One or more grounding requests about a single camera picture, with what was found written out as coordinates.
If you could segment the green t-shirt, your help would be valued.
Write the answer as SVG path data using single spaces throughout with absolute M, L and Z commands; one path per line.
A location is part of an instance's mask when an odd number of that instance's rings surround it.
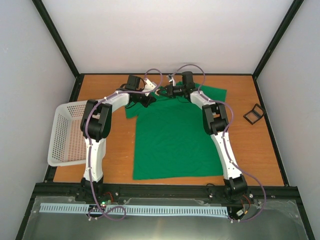
M 133 179 L 223 175 L 218 151 L 203 128 L 202 110 L 182 96 L 155 96 L 148 107 L 131 103 L 136 118 Z

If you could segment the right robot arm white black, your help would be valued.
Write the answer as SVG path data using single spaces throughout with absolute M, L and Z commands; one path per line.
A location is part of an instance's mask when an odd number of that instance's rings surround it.
M 223 170 L 224 196 L 235 201 L 246 193 L 248 184 L 240 170 L 229 138 L 230 122 L 228 120 L 225 102 L 209 98 L 197 87 L 193 73 L 182 73 L 182 84 L 177 85 L 172 74 L 167 76 L 169 84 L 157 91 L 166 98 L 184 97 L 202 110 L 203 128 L 216 147 Z

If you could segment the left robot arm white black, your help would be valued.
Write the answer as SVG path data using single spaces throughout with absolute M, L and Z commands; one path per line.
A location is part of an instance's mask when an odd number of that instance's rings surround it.
M 106 139 L 111 131 L 113 112 L 130 103 L 148 107 L 156 99 L 151 95 L 159 86 L 148 78 L 129 75 L 124 83 L 109 96 L 101 100 L 89 99 L 83 112 L 80 130 L 86 145 L 85 171 L 81 187 L 92 201 L 103 198 L 103 166 L 106 155 Z

